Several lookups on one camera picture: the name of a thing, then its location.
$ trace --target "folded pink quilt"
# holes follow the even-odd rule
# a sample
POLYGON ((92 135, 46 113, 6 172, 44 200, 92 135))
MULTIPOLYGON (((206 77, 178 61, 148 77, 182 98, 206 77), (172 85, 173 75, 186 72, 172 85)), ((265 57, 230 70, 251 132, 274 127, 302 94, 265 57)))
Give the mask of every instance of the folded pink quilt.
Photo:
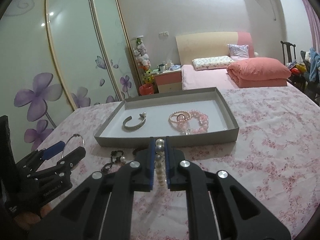
POLYGON ((231 79, 240 88, 287 86, 290 70, 273 58, 250 58, 227 67, 231 79))

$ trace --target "wardrobe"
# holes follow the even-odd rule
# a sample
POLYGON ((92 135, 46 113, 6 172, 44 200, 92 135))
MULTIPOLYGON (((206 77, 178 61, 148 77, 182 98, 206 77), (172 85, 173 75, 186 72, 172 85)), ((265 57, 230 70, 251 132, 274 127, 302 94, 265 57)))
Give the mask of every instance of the wardrobe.
POLYGON ((12 0, 0 58, 16 162, 77 108, 136 97, 141 84, 117 0, 12 0))

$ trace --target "nightstand drawer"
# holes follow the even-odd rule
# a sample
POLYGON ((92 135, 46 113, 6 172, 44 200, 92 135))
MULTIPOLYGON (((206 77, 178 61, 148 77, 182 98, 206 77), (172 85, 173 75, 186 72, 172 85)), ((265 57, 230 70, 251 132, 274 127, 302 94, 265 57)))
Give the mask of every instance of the nightstand drawer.
POLYGON ((165 74, 155 75, 155 80, 158 86, 167 85, 172 83, 178 83, 182 81, 181 71, 179 72, 168 72, 165 74))
POLYGON ((171 84, 165 84, 165 85, 158 85, 159 93, 166 93, 166 92, 173 92, 173 91, 180 91, 182 90, 182 83, 171 83, 171 84))

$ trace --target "pink beaded bracelet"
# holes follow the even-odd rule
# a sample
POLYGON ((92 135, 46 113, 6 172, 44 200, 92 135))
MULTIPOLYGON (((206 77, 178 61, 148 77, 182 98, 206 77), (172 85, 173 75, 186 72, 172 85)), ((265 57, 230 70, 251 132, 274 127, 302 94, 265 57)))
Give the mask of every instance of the pink beaded bracelet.
POLYGON ((206 114, 201 113, 200 111, 197 110, 191 110, 190 112, 188 111, 177 111, 174 112, 170 115, 169 117, 169 122, 170 125, 180 132, 183 135, 190 135, 190 134, 199 134, 199 133, 206 133, 208 132, 209 128, 209 117, 206 114), (199 129, 191 129, 189 120, 192 118, 198 119, 199 120, 199 129))

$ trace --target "box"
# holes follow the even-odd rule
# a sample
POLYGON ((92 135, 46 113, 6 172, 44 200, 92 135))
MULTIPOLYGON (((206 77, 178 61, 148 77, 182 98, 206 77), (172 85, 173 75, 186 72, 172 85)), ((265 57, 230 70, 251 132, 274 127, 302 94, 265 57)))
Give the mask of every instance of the box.
MULTIPOLYGON (((193 129, 200 126, 198 120, 189 121, 193 129)), ((176 91, 123 100, 94 135, 103 147, 138 148, 148 147, 149 138, 170 136, 173 147, 191 147, 234 142, 239 133, 238 123, 228 104, 217 88, 176 91), (173 129, 168 119, 175 111, 198 110, 209 116, 207 133, 181 135, 173 129), (139 114, 146 112, 146 123, 135 131, 126 131, 125 118, 132 116, 126 125, 141 122, 139 114)))

